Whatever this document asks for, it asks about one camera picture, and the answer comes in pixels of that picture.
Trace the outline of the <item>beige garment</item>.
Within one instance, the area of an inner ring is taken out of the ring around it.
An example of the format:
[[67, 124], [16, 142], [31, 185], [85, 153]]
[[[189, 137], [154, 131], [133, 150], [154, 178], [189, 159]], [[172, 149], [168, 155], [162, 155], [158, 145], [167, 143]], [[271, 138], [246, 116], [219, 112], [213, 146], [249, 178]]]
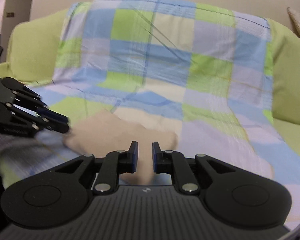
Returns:
[[127, 150], [132, 141], [138, 142], [136, 172], [124, 173], [121, 179], [127, 184], [150, 185], [154, 179], [152, 143], [159, 142], [163, 150], [176, 150], [178, 136], [175, 132], [147, 128], [109, 111], [101, 111], [74, 124], [63, 138], [63, 144], [74, 152], [93, 154], [97, 158]]

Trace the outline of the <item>green covered sofa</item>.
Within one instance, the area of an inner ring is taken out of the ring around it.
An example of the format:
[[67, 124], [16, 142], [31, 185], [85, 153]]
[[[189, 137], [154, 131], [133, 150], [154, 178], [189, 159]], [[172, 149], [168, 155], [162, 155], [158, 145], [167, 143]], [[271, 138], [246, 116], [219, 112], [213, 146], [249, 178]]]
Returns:
[[[17, 25], [10, 36], [0, 77], [50, 81], [66, 10]], [[300, 155], [300, 38], [269, 19], [273, 38], [274, 126]]]

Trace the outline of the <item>plaid blue green sheet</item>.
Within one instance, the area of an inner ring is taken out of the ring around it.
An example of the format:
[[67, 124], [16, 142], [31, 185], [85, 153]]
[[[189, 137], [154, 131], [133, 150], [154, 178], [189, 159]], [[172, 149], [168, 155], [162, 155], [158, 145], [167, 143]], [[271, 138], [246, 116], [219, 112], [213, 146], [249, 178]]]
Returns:
[[[300, 223], [300, 155], [274, 126], [269, 19], [187, 1], [73, 4], [50, 81], [30, 85], [71, 126], [101, 111], [178, 136], [188, 157], [206, 153], [283, 184]], [[4, 187], [74, 158], [63, 136], [0, 135]]]

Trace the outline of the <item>wall switch plate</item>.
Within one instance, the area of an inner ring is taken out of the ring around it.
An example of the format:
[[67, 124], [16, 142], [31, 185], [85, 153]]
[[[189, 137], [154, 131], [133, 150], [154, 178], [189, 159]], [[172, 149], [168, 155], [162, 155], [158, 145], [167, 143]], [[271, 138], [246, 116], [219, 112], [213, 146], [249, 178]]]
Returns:
[[13, 12], [7, 12], [6, 17], [7, 18], [14, 17], [14, 13]]

